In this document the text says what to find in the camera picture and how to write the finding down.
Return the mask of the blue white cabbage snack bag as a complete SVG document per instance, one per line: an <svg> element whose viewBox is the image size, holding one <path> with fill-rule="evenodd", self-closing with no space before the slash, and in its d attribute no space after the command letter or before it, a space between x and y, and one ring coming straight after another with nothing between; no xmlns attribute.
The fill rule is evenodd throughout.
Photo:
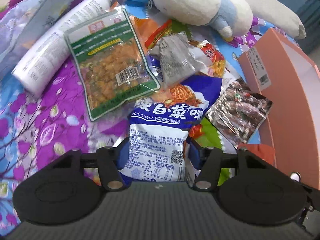
<svg viewBox="0 0 320 240"><path fill-rule="evenodd" d="M184 153L189 132L219 98L220 77L195 74L174 87L135 102L129 143L121 153L125 183L184 180Z"/></svg>

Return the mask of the shrimp flavor snack bag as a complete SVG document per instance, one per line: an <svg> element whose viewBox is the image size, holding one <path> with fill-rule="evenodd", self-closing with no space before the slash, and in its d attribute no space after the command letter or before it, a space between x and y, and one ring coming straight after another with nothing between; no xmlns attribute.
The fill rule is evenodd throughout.
<svg viewBox="0 0 320 240"><path fill-rule="evenodd" d="M248 143L267 118L273 102L250 90L242 77L224 77L220 97L207 119L234 146Z"/></svg>

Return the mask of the green pickled vegetable packet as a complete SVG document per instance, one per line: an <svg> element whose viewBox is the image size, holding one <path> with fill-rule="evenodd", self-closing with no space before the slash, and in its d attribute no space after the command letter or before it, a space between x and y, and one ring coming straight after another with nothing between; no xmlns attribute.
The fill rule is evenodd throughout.
<svg viewBox="0 0 320 240"><path fill-rule="evenodd" d="M161 87L129 13L118 6L65 32L91 121Z"/></svg>

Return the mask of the red orange snack packet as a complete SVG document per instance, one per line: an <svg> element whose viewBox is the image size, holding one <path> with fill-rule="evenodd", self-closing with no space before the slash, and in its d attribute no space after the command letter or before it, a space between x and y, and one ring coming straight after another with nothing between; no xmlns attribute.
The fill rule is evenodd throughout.
<svg viewBox="0 0 320 240"><path fill-rule="evenodd" d="M200 75L222 78L225 72L224 56L208 41L189 41L189 51L201 63Z"/></svg>

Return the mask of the grey clear snack packet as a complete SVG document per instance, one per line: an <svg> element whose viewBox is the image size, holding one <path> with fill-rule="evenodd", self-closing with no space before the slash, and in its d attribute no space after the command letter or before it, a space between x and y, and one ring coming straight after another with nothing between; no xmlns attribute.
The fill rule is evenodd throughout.
<svg viewBox="0 0 320 240"><path fill-rule="evenodd" d="M210 58L191 46L185 32L160 38L149 54L160 59L165 88L173 87L212 65Z"/></svg>

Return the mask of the red spicy strip packet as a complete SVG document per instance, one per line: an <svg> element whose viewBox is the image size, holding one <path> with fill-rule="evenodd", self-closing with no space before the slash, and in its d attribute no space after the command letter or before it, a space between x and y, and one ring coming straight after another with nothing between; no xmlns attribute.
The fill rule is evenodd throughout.
<svg viewBox="0 0 320 240"><path fill-rule="evenodd" d="M149 38L145 41L145 47L152 49L156 43L165 36L172 34L172 20L167 20L163 25L156 29Z"/></svg>

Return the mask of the colourful floral bed sheet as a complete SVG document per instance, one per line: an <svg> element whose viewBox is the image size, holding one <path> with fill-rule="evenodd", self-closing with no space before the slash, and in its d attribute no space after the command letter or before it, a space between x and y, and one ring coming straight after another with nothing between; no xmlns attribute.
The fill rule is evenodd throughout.
<svg viewBox="0 0 320 240"><path fill-rule="evenodd" d="M148 0L114 0L138 18L149 18ZM189 27L192 38L208 40L244 78L236 56L249 50L269 28L296 41L282 29L255 17L249 33L226 42L210 28ZM27 93L10 73L1 81L1 236L10 233L20 220L12 194L20 182L32 176L72 148L95 151L111 145L126 133L127 118L90 122L84 90L72 57L64 62L42 98Z"/></svg>

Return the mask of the white spray bottle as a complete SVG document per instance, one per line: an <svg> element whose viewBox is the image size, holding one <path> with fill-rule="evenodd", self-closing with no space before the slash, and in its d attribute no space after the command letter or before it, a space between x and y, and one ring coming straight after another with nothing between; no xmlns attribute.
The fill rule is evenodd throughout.
<svg viewBox="0 0 320 240"><path fill-rule="evenodd" d="M26 52L11 72L36 97L69 57L64 34L67 30L105 13L112 0L84 0L59 19Z"/></svg>

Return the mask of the pink cardboard box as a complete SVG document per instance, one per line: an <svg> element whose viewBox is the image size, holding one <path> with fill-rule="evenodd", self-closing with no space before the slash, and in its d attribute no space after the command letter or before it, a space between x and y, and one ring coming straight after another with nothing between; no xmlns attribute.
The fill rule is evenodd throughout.
<svg viewBox="0 0 320 240"><path fill-rule="evenodd" d="M259 128L275 149L276 167L319 189L319 69L295 43L273 28L238 62L251 90L273 104Z"/></svg>

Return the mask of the pale blue plastic pouch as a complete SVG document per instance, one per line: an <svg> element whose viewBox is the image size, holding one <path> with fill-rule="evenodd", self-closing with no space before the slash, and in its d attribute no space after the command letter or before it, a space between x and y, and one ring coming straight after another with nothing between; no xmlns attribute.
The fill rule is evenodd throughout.
<svg viewBox="0 0 320 240"><path fill-rule="evenodd" d="M1 18L1 78L74 0L23 0Z"/></svg>

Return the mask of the white blue plush toy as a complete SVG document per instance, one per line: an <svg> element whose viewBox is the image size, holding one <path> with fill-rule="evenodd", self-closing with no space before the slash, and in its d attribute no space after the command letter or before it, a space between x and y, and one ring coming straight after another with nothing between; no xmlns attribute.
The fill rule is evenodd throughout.
<svg viewBox="0 0 320 240"><path fill-rule="evenodd" d="M167 17L194 26L210 26L223 38L246 35L253 12L245 0L149 0Z"/></svg>

